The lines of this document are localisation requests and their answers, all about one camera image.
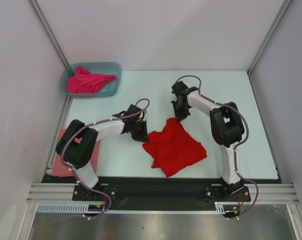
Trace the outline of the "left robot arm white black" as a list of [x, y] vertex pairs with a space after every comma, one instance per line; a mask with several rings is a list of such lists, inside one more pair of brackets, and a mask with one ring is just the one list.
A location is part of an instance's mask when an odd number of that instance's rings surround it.
[[73, 172], [78, 182], [85, 186], [84, 194], [91, 200], [101, 195], [99, 179], [90, 163], [96, 142], [115, 135], [131, 134], [134, 141], [148, 142], [146, 109], [130, 105], [128, 110], [112, 117], [85, 124], [73, 120], [65, 130], [55, 152], [60, 156], [63, 166]]

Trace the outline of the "red t-shirt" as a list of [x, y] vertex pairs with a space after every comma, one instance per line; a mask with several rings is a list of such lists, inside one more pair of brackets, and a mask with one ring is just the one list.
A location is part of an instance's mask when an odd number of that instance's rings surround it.
[[148, 138], [143, 148], [153, 158], [151, 168], [160, 168], [166, 177], [207, 158], [206, 149], [175, 117], [167, 119], [163, 130], [151, 132]]

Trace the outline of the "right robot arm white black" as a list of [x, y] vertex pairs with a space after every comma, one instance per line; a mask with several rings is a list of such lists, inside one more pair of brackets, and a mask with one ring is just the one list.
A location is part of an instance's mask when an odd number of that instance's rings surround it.
[[239, 113], [234, 102], [220, 103], [204, 96], [198, 87], [188, 87], [181, 79], [172, 86], [175, 100], [171, 101], [177, 121], [186, 119], [189, 109], [195, 108], [210, 118], [211, 133], [215, 142], [220, 146], [222, 155], [222, 197], [228, 201], [239, 195], [236, 186], [241, 181], [238, 167], [238, 146], [245, 140], [244, 133], [248, 133], [248, 125]]

